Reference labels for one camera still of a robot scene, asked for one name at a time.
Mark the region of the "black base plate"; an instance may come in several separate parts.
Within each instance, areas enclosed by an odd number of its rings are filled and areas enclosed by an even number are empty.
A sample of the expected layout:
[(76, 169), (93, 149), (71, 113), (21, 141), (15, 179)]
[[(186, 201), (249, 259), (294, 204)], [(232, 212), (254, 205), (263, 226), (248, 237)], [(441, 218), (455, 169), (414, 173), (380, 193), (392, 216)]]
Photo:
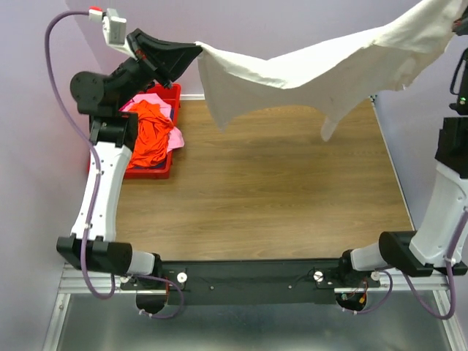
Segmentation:
[(214, 260), (165, 261), (161, 276), (174, 284), (131, 277), (121, 289), (137, 293), (137, 306), (159, 312), (164, 305), (334, 304), (340, 289), (379, 287), (369, 272), (339, 273), (339, 261)]

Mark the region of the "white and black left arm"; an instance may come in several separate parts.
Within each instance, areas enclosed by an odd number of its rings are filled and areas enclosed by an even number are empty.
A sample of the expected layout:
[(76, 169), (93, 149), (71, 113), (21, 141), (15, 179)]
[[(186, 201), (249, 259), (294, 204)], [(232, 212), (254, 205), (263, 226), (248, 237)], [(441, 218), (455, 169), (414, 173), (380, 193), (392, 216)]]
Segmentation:
[(74, 268), (117, 276), (137, 275), (147, 289), (162, 280), (158, 254), (116, 241), (116, 210), (124, 174), (137, 140), (137, 114), (123, 106), (153, 82), (167, 88), (200, 55), (192, 43), (155, 39), (140, 29), (127, 35), (129, 58), (109, 75), (79, 72), (70, 81), (78, 112), (89, 117), (88, 180), (71, 233), (58, 238), (57, 252)]

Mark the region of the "white t shirt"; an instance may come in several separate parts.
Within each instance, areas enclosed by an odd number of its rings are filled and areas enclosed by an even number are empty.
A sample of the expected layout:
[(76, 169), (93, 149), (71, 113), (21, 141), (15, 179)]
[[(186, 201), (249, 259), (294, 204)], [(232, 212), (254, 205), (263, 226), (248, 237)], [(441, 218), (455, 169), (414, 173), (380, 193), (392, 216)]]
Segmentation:
[(339, 122), (380, 91), (401, 91), (444, 52), (465, 1), (421, 1), (380, 27), (262, 59), (207, 44), (197, 65), (208, 110), (220, 129), (236, 117), (302, 105), (325, 115), (329, 140)]

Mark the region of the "pink t shirt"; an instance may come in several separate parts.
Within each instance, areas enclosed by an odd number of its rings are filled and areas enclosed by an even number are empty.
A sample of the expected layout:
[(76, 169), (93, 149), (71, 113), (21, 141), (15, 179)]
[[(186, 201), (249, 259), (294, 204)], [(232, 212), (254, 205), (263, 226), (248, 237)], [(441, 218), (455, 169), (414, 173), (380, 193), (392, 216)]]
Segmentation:
[(143, 100), (153, 105), (159, 105), (161, 113), (166, 118), (170, 119), (174, 124), (173, 129), (169, 133), (167, 151), (172, 151), (174, 149), (184, 147), (184, 139), (182, 133), (180, 129), (176, 127), (175, 110), (169, 103), (165, 102), (157, 93), (138, 94), (132, 99), (130, 99), (128, 103), (126, 103), (125, 106), (122, 107), (121, 110), (128, 111), (131, 108), (131, 106), (133, 106), (135, 103), (141, 102)]

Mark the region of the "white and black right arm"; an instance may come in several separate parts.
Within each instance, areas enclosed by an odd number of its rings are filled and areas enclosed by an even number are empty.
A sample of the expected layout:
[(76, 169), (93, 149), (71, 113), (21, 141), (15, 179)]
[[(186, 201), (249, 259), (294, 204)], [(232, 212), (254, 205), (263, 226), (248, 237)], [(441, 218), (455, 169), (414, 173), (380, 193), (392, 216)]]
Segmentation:
[(467, 274), (461, 256), (467, 238), (467, 53), (463, 52), (450, 83), (455, 117), (446, 117), (439, 130), (434, 190), (416, 231), (383, 232), (375, 244), (345, 251), (336, 277), (351, 287), (363, 271), (393, 267), (411, 277), (434, 271)]

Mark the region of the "orange t shirt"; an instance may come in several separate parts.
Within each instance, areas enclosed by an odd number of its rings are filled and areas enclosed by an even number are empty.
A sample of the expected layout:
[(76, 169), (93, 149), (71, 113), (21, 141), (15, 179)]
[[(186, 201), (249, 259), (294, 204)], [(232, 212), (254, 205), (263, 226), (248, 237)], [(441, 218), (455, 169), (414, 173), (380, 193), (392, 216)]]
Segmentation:
[(127, 168), (159, 165), (167, 157), (172, 120), (162, 113), (160, 104), (147, 100), (131, 103), (127, 112), (137, 114), (137, 139)]

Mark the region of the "red plastic bin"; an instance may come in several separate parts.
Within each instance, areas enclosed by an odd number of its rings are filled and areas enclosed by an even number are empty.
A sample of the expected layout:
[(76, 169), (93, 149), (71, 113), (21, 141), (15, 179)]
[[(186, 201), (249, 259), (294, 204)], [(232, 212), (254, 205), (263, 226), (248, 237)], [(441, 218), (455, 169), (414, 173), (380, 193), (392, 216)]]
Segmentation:
[(97, 146), (99, 155), (126, 147), (129, 163), (125, 179), (167, 179), (173, 152), (184, 147), (177, 127), (181, 86), (160, 85), (131, 98), (116, 117), (91, 119), (91, 140), (104, 142)]

